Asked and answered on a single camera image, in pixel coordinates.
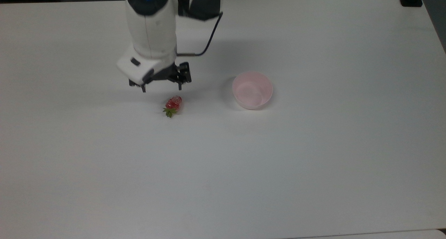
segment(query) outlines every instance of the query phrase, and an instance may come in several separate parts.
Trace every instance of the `strawberry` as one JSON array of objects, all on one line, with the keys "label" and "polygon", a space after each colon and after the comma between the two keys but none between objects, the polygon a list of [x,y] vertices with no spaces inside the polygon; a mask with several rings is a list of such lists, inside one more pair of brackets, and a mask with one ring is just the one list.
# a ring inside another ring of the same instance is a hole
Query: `strawberry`
[{"label": "strawberry", "polygon": [[180,110],[182,101],[183,100],[181,99],[180,96],[177,95],[173,96],[167,101],[166,108],[163,108],[164,109],[163,112],[166,112],[166,116],[172,118],[172,115],[176,114]]}]

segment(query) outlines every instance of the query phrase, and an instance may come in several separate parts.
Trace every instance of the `white table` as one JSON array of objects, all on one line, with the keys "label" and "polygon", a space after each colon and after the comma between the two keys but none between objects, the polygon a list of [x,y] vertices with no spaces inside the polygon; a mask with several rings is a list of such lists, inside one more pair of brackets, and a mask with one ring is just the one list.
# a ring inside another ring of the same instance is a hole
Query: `white table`
[{"label": "white table", "polygon": [[[193,82],[145,94],[115,66],[122,1],[3,4],[0,22],[2,239],[446,228],[446,55],[425,7],[226,0]],[[213,24],[180,19],[179,52]],[[263,110],[233,99],[247,70],[273,82]]]}]

